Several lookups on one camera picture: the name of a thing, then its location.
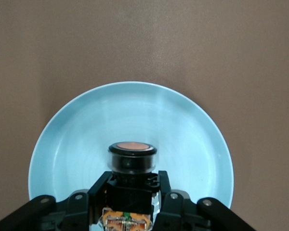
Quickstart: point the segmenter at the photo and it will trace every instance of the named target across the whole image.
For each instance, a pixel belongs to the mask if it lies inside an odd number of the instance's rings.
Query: blue plate
[[[66,104],[47,124],[29,169],[30,199],[57,201],[89,189],[107,166],[109,145],[137,141],[158,149],[156,168],[192,201],[215,197],[230,207],[234,177],[226,142],[194,102],[166,87],[118,82],[94,88]]]

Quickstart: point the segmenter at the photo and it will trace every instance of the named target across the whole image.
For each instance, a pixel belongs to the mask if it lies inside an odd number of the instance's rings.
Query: plate
[[[57,201],[89,189],[109,171],[108,147],[136,141],[158,149],[156,168],[166,170],[172,189],[193,202],[214,197],[230,207],[233,166],[226,142],[196,103],[169,88],[118,82],[76,97],[50,120],[30,162],[29,197]]]

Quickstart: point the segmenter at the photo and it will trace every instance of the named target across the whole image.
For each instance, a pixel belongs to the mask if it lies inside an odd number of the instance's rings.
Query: silver screw
[[[81,195],[81,194],[75,196],[75,199],[76,199],[76,200],[80,200],[81,198],[82,198],[82,195]]]
[[[40,202],[43,204],[43,203],[49,202],[49,199],[48,198],[44,198],[44,199],[41,199]]]
[[[203,203],[204,203],[206,206],[211,206],[211,205],[212,205],[212,201],[210,201],[210,200],[203,200]]]
[[[178,194],[176,194],[176,193],[172,193],[172,194],[170,194],[170,197],[172,198],[172,199],[178,199]]]

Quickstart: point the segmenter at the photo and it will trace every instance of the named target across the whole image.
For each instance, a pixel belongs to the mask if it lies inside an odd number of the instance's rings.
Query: light blue dish
[[[229,150],[212,119],[193,101],[166,87],[118,82],[94,88],[50,120],[33,151],[29,197],[66,199],[89,189],[107,166],[109,145],[137,141],[158,149],[156,168],[193,202],[214,197],[230,207],[234,177]]]

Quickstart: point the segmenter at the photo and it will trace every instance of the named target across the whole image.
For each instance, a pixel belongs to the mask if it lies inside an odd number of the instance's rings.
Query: brown background
[[[0,219],[68,101],[125,80],[198,103],[234,164],[232,210],[289,231],[289,1],[0,1]]]

